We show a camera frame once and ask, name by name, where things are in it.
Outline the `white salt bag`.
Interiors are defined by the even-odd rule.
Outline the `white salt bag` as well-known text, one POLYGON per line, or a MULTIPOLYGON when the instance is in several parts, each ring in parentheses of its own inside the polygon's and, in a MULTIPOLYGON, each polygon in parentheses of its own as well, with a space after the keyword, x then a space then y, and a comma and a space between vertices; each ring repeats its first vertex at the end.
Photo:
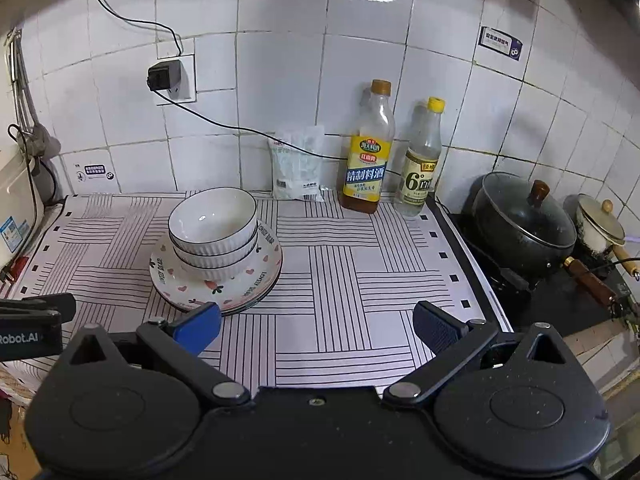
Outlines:
POLYGON ((269 140, 272 194, 276 200, 322 203, 322 126, 284 129, 269 140))

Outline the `blue wall sticker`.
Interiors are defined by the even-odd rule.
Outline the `blue wall sticker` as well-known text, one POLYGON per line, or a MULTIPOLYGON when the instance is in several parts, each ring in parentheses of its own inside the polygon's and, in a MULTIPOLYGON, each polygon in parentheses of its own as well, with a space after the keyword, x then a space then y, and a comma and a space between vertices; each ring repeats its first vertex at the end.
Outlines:
POLYGON ((77 180, 79 182, 86 182, 89 180, 102 179, 111 181, 115 175, 108 170, 103 164, 92 165, 75 165, 77 180))

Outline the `cooking wine bottle yellow label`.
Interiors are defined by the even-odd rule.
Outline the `cooking wine bottle yellow label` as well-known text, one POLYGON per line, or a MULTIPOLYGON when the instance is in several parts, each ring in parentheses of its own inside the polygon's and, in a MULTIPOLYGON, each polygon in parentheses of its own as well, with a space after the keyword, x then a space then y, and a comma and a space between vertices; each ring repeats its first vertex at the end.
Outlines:
POLYGON ((395 136, 391 93, 389 81, 371 81, 367 101, 349 144, 342 188, 342 205, 347 209, 365 214, 374 214, 378 209, 395 136))

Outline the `white rice cooker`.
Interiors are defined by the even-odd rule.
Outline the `white rice cooker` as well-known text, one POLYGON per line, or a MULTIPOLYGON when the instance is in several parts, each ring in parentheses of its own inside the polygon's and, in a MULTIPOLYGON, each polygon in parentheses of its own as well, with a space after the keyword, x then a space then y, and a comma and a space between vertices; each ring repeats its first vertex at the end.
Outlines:
POLYGON ((32 180, 35 163, 16 144, 1 147, 1 267, 21 255, 43 219, 43 203, 32 180))

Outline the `white bowl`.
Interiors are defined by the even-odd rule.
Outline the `white bowl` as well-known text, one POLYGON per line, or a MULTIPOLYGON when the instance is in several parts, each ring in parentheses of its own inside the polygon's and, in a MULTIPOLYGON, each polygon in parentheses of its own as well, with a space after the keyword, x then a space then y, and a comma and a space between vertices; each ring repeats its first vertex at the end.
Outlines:
POLYGON ((186 252, 174 246, 174 252, 177 257, 185 263, 189 263, 190 266, 197 266, 202 269, 221 269, 232 264, 240 262, 242 259, 249 256, 255 249, 257 243, 257 232, 254 232, 252 237, 242 246, 232 250, 232 252, 225 252, 221 255, 206 256, 192 254, 192 252, 186 252))
POLYGON ((180 260, 180 266, 187 274, 198 278, 199 280, 223 282, 234 278, 242 271, 246 270, 252 263, 255 257, 248 255, 242 260, 230 264, 230 266, 222 266, 221 268, 201 268, 200 266, 192 266, 190 263, 186 263, 180 260))
POLYGON ((257 229, 257 200, 240 188, 210 188, 175 206, 167 225, 170 239, 186 252, 232 252, 257 229))

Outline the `white vinegar bottle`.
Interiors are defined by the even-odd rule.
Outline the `white vinegar bottle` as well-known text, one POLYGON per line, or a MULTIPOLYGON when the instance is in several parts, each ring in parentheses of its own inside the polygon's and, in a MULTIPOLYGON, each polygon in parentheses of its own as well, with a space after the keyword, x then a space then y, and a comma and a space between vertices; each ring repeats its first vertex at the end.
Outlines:
POLYGON ((442 113, 446 103, 430 96, 414 108, 410 136, 400 182, 394 197, 394 208, 404 217, 420 214, 430 192, 442 152, 442 113))

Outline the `black power adapter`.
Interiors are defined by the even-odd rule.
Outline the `black power adapter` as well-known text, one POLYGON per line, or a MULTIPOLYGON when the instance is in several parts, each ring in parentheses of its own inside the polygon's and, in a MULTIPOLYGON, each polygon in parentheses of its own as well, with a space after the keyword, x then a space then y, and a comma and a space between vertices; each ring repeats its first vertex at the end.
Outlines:
POLYGON ((179 60, 163 60, 148 68, 146 84, 151 91, 174 91, 181 82, 179 60))

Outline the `white wall socket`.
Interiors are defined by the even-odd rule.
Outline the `white wall socket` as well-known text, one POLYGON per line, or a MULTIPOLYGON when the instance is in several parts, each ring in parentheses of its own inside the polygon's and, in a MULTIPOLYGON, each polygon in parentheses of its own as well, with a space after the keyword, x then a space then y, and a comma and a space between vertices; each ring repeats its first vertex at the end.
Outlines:
POLYGON ((196 101, 195 55, 186 54, 173 58, 162 58, 148 68, 146 83, 152 92, 160 97, 155 98, 160 105, 161 98, 177 103, 194 103, 196 101))

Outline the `striped table mat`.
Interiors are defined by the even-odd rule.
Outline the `striped table mat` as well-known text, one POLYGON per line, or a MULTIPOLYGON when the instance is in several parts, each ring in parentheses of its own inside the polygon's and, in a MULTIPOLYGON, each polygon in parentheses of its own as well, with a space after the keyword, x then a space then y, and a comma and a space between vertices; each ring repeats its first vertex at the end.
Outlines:
MULTIPOLYGON (((156 291, 149 262, 179 196, 86 195, 56 208, 36 239, 16 294, 68 292, 77 302, 65 338, 96 323, 112 333, 182 313, 156 291)), ((460 321, 510 323, 442 208, 406 219, 390 202, 375 214, 322 203, 257 202, 283 249, 277 284, 257 306, 222 321, 203 359, 246 388, 383 389, 431 359, 411 313, 426 300, 460 321)))

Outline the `blue white wall label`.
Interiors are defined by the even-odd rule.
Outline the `blue white wall label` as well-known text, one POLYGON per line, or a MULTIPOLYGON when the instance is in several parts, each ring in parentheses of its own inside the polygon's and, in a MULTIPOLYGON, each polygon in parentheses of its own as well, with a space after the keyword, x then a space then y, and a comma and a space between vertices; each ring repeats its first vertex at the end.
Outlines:
POLYGON ((520 59, 523 49, 523 44, 518 38, 488 26, 483 26, 480 29, 478 44, 491 51, 507 56, 514 61, 520 59))

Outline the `white bowl front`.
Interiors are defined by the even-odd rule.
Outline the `white bowl front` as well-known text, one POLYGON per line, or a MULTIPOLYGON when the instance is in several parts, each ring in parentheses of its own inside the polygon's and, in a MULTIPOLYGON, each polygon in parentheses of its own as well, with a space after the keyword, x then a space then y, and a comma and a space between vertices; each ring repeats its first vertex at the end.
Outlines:
POLYGON ((252 263, 255 257, 248 255, 242 260, 230 264, 230 266, 222 266, 221 268, 201 268, 200 266, 192 266, 190 263, 186 263, 180 260, 180 266, 187 274, 198 278, 199 280, 223 282, 234 278, 242 271, 246 270, 252 263))

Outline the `black wok with lid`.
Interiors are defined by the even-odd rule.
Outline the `black wok with lid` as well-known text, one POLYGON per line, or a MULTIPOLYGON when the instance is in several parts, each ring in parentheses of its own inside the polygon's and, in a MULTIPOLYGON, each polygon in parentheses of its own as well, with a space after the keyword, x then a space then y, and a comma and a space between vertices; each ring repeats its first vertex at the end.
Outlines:
POLYGON ((485 174, 471 212, 489 255, 497 258, 507 280, 533 289, 563 269, 600 306, 616 303, 614 290, 572 256, 578 240, 575 223, 543 180, 529 182, 504 171, 485 174))

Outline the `small cream enamel pot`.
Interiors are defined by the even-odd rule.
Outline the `small cream enamel pot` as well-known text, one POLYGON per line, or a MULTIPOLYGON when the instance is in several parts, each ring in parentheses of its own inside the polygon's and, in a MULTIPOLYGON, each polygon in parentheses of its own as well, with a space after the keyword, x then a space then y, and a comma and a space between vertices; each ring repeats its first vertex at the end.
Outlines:
POLYGON ((578 237, 596 257, 605 258, 613 254, 626 272, 639 281, 639 265, 631 260, 625 249, 625 230, 614 216, 613 209, 610 200, 598 202, 587 194, 578 194, 575 211, 578 237))

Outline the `white sun plate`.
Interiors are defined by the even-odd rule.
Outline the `white sun plate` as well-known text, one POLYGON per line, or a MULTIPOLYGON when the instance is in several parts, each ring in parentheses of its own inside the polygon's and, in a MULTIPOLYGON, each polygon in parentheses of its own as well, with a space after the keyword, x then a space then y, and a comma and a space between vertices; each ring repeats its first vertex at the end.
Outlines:
POLYGON ((224 283, 224 290, 217 299, 223 316, 243 312, 259 304, 280 278, 281 271, 262 271, 255 276, 239 275, 224 283))

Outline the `pink rabbit plate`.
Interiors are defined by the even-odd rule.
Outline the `pink rabbit plate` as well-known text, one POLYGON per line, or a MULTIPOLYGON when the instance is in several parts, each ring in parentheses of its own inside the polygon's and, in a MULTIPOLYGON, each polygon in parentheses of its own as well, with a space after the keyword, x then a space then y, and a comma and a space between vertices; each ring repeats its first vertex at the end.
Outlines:
POLYGON ((160 296, 182 312, 216 302, 223 315, 253 307, 269 294, 282 270, 283 249, 264 222, 257 223, 252 252, 230 271, 192 269, 169 247, 165 235, 152 251, 149 270, 160 296))

